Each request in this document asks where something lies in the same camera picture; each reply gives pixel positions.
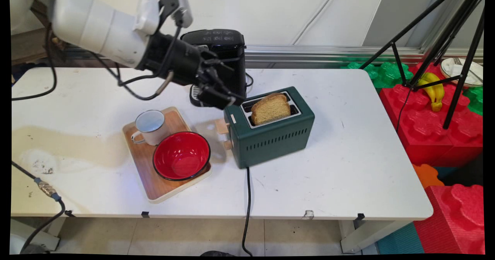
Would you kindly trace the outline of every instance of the red bowl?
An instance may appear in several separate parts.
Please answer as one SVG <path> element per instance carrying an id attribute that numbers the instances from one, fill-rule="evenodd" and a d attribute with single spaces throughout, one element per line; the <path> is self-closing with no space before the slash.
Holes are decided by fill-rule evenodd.
<path id="1" fill-rule="evenodd" d="M 210 160 L 210 145 L 198 133 L 169 135 L 156 147 L 153 167 L 164 179 L 183 181 L 198 175 Z"/>

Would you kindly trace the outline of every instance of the bowl rim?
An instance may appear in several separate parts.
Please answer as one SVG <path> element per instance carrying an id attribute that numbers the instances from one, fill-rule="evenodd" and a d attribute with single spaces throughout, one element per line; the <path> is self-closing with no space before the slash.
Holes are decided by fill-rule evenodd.
<path id="1" fill-rule="evenodd" d="M 450 76 L 450 75 L 449 75 L 449 74 L 448 74 L 448 73 L 444 70 L 444 66 L 443 66 L 443 62 L 447 61 L 448 59 L 452 59 L 452 58 L 454 58 L 454 57 L 448 57 L 448 58 L 445 58 L 445 59 L 444 59 L 444 60 L 440 63 L 440 70 L 442 70 L 442 74 L 443 74 L 444 76 L 445 76 L 445 75 L 447 75 L 448 77 L 452 77 L 452 76 Z M 474 87 L 483 87 L 483 84 L 481 84 L 481 85 L 480 85 L 480 84 L 471 84 L 471 83 L 466 83 L 466 82 L 464 82 L 464 84 L 468 84 L 468 85 L 471 85 L 471 86 L 474 86 Z"/>
<path id="2" fill-rule="evenodd" d="M 193 175 L 187 177 L 187 178 L 183 178 L 183 179 L 172 179 L 172 178 L 167 178 L 165 176 L 163 176 L 162 174 L 160 174 L 160 172 L 156 169 L 156 166 L 155 166 L 155 163 L 154 163 L 154 156 L 156 154 L 156 150 L 158 149 L 159 145 L 165 141 L 165 139 L 171 137 L 172 135 L 175 135 L 175 134 L 178 134 L 178 133 L 193 133 L 193 134 L 196 134 L 196 135 L 199 135 L 201 138 L 203 138 L 205 140 L 205 142 L 207 142 L 207 146 L 208 146 L 208 158 L 207 158 L 207 162 L 203 165 L 203 167 L 196 173 L 194 173 Z M 208 165 L 208 163 L 210 162 L 210 156 L 212 155 L 212 148 L 210 147 L 210 143 L 208 143 L 208 140 L 203 137 L 203 135 L 200 135 L 199 133 L 196 133 L 196 132 L 193 132 L 193 131 L 179 131 L 179 132 L 176 132 L 176 133 L 172 133 L 171 135 L 168 135 L 167 137 L 165 137 L 162 141 L 159 142 L 158 145 L 156 145 L 156 148 L 155 148 L 155 151 L 153 152 L 153 157 L 152 157 L 152 163 L 153 163 L 153 168 L 156 172 L 156 174 L 158 174 L 160 177 L 162 177 L 163 179 L 166 179 L 166 180 L 169 180 L 169 181 L 174 181 L 174 182 L 180 182 L 180 181 L 185 181 L 185 180 L 188 180 L 188 179 L 191 179 L 191 178 L 194 178 L 196 177 L 198 174 L 200 174 L 205 168 L 206 166 Z"/>

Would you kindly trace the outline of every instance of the white table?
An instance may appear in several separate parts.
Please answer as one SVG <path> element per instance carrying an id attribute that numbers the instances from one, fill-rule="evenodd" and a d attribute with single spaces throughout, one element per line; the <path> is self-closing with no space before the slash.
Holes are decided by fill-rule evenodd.
<path id="1" fill-rule="evenodd" d="M 344 252 L 356 251 L 426 219 L 433 208 L 365 71 L 247 70 L 248 96 L 295 86 L 315 114 L 306 149 L 251 167 L 251 218 L 341 223 Z M 124 79 L 141 75 L 122 69 Z M 49 68 L 29 70 L 12 88 L 26 96 L 51 87 Z M 51 94 L 12 102 L 12 159 L 55 187 L 76 217 L 244 218 L 246 171 L 225 151 L 214 120 L 221 110 L 189 102 L 189 87 L 170 84 L 154 100 L 132 97 L 104 68 L 57 68 Z M 148 96 L 161 80 L 131 84 Z M 148 202 L 122 126 L 149 109 L 175 106 L 212 148 L 210 177 L 157 205 Z M 42 174 L 53 168 L 53 174 Z M 12 216 L 52 216 L 58 203 L 12 167 Z M 353 232 L 358 213 L 367 222 Z"/>

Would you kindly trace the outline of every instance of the mug handle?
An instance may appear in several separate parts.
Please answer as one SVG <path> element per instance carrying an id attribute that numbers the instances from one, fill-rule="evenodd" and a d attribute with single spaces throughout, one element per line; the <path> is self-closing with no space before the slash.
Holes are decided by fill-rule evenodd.
<path id="1" fill-rule="evenodd" d="M 141 132 L 140 131 L 136 131 L 134 132 L 132 135 L 131 135 L 131 140 L 132 142 L 134 142 L 134 144 L 141 144 L 141 143 L 144 143 L 145 142 L 145 139 L 143 138 L 143 140 L 139 140 L 139 141 L 135 141 L 134 138 L 136 138 L 136 136 L 140 135 Z"/>

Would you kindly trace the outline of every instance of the floor tile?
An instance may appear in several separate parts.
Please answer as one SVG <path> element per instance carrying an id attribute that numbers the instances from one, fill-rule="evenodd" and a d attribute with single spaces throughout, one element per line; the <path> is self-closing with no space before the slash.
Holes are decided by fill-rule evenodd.
<path id="1" fill-rule="evenodd" d="M 127 254 L 138 218 L 67 218 L 53 253 Z"/>
<path id="2" fill-rule="evenodd" d="M 341 255 L 338 221 L 265 220 L 266 256 Z"/>
<path id="3" fill-rule="evenodd" d="M 241 247 L 244 222 L 244 219 L 140 219 L 129 254 L 199 256 L 216 250 L 248 256 Z M 263 233 L 263 220 L 251 219 L 246 249 L 254 256 L 265 255 Z"/>

